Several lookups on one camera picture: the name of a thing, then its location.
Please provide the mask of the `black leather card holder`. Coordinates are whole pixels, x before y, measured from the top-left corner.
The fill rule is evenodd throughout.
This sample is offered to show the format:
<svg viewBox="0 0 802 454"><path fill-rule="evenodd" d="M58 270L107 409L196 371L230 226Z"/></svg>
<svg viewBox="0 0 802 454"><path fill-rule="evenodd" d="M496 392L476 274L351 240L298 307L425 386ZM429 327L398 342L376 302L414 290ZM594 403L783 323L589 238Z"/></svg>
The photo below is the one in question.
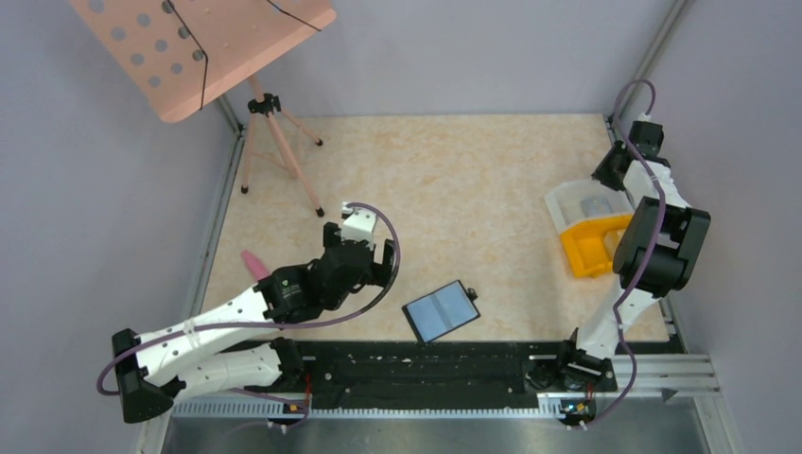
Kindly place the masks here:
<svg viewBox="0 0 802 454"><path fill-rule="evenodd" d="M455 280L402 306L418 342L432 343L480 318L478 294Z"/></svg>

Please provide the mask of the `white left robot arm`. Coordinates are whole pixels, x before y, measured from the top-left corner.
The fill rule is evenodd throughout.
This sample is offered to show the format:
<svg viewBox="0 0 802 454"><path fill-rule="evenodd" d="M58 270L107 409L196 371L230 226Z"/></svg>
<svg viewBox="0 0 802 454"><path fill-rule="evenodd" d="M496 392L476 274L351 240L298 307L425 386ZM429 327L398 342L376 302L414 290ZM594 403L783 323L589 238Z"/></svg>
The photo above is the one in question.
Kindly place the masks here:
<svg viewBox="0 0 802 454"><path fill-rule="evenodd" d="M233 346L281 330L322 327L320 316L340 308L366 286L381 290L363 314L389 292L400 269L396 232L375 262L375 244L328 222L323 255L306 264L274 270L228 302L182 323L149 333L125 328L112 336L112 361L100 380L113 374L127 424L160 416L198 395L242 387L297 388L304 364L294 344L278 338L265 348L235 352Z"/></svg>

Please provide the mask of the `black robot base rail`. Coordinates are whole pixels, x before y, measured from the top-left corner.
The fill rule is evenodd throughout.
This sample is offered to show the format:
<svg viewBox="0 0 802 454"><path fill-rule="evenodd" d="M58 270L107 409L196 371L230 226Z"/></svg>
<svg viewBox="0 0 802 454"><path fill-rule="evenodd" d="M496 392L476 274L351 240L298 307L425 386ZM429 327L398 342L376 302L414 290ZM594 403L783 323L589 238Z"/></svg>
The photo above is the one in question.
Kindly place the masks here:
<svg viewBox="0 0 802 454"><path fill-rule="evenodd" d="M271 392L309 393L315 410L517 410L541 392L615 392L610 360L559 342L300 340Z"/></svg>

